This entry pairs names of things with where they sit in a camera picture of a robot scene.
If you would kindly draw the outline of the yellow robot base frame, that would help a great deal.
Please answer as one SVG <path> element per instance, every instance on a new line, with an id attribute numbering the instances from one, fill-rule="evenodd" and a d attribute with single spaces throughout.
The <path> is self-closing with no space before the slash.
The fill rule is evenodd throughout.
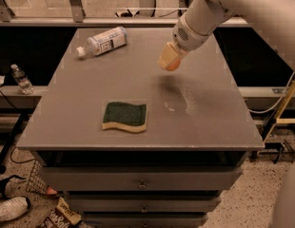
<path id="1" fill-rule="evenodd" d="M 265 123 L 262 131 L 262 139 L 264 142 L 264 149 L 257 151 L 253 156 L 258 157 L 263 154 L 276 154 L 277 157 L 274 162 L 277 162 L 283 154 L 295 155 L 295 149 L 288 146 L 285 142 L 268 142 L 268 138 L 272 134 L 277 125 L 280 124 L 295 124 L 295 118 L 283 118 L 282 115 L 286 110 L 289 102 L 295 93 L 295 76 L 292 77 L 291 85 L 287 87 L 286 93 L 283 94 L 283 99 L 279 107 L 270 116 L 269 120 Z"/>

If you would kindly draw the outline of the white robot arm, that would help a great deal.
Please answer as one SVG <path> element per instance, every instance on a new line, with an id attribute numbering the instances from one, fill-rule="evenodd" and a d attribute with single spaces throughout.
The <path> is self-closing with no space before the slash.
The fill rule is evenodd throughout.
<path id="1" fill-rule="evenodd" d="M 295 72 L 295 0 L 193 0 L 172 31 L 158 64 L 175 70 L 212 32 L 239 15 Z"/>

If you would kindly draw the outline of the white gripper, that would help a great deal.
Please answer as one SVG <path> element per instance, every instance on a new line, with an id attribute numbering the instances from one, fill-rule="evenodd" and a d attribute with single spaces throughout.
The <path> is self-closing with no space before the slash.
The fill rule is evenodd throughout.
<path id="1" fill-rule="evenodd" d="M 173 28 L 173 39 L 182 49 L 179 53 L 175 43 L 168 42 L 158 59 L 161 69 L 172 62 L 181 62 L 191 50 L 199 48 L 212 34 L 214 30 L 214 19 L 208 15 L 192 15 L 186 13 L 179 19 Z"/>

